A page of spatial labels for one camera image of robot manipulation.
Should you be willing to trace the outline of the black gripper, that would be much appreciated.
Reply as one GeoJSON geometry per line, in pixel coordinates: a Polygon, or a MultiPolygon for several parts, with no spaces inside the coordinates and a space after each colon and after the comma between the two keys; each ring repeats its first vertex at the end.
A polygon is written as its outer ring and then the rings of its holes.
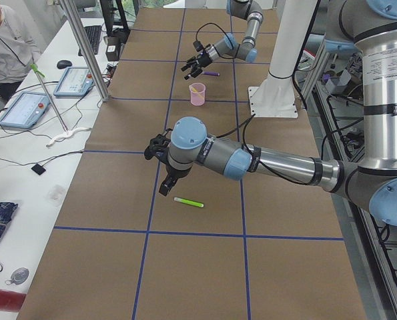
{"type": "Polygon", "coordinates": [[[181,68],[182,71],[188,71],[188,74],[184,76],[184,79],[188,80],[190,78],[196,78],[203,72],[202,68],[207,67],[211,63],[212,58],[206,51],[199,53],[196,57],[189,58],[181,68]]]}
{"type": "Polygon", "coordinates": [[[167,196],[171,189],[175,186],[178,179],[186,177],[191,171],[191,165],[186,168],[177,169],[173,165],[167,163],[165,165],[167,171],[167,177],[163,180],[159,187],[159,193],[163,196],[167,196]]]}

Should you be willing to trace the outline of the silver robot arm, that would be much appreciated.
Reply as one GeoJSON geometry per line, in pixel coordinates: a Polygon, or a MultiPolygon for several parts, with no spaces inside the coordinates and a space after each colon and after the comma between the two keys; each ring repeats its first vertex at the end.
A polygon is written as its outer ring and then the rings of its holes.
{"type": "MultiPolygon", "coordinates": [[[[252,87],[250,105],[258,103],[252,116],[297,118],[288,97],[293,98],[294,73],[312,27],[318,1],[287,1],[287,15],[281,20],[281,34],[268,76],[259,87],[252,87]]],[[[248,23],[240,44],[225,35],[216,44],[194,44],[199,53],[181,68],[191,68],[185,79],[198,76],[216,58],[228,55],[252,62],[263,13],[252,1],[228,1],[227,13],[248,23]]],[[[178,179],[186,177],[194,163],[239,181],[246,172],[279,177],[297,185],[319,186],[338,194],[369,212],[373,217],[397,226],[397,1],[329,1],[325,32],[327,52],[356,51],[362,56],[362,96],[364,157],[353,163],[323,160],[262,148],[225,137],[210,135],[195,117],[176,121],[170,138],[156,137],[145,150],[145,157],[156,157],[165,164],[167,176],[159,187],[167,195],[178,179]]],[[[246,119],[244,125],[251,121],[246,119]]]]}
{"type": "Polygon", "coordinates": [[[258,54],[256,38],[264,21],[261,6],[256,1],[228,1],[226,11],[229,15],[247,22],[243,39],[238,42],[232,33],[223,31],[223,37],[219,41],[203,45],[195,37],[193,46],[197,55],[189,58],[181,68],[182,71],[189,71],[184,79],[196,78],[205,67],[218,59],[240,59],[248,63],[255,61],[258,54]]]}

